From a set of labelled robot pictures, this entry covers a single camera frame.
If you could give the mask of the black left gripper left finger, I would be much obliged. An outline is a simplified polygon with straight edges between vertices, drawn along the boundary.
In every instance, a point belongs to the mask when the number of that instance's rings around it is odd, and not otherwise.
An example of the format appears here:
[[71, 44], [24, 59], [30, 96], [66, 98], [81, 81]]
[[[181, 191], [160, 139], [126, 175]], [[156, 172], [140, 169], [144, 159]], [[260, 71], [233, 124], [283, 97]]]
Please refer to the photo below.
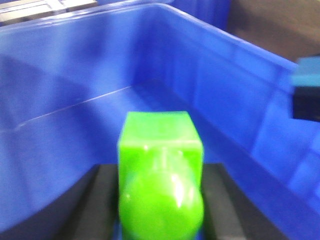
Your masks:
[[1, 232], [2, 240], [111, 240], [118, 214], [118, 166], [93, 166], [68, 191]]

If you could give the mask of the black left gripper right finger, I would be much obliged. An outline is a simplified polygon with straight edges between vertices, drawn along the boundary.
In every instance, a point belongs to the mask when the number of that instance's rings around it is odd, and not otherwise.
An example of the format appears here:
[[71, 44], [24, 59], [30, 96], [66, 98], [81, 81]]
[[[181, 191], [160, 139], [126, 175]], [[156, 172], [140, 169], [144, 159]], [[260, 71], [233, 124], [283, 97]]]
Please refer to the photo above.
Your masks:
[[286, 240], [287, 237], [246, 197], [221, 163], [202, 173], [202, 240]]

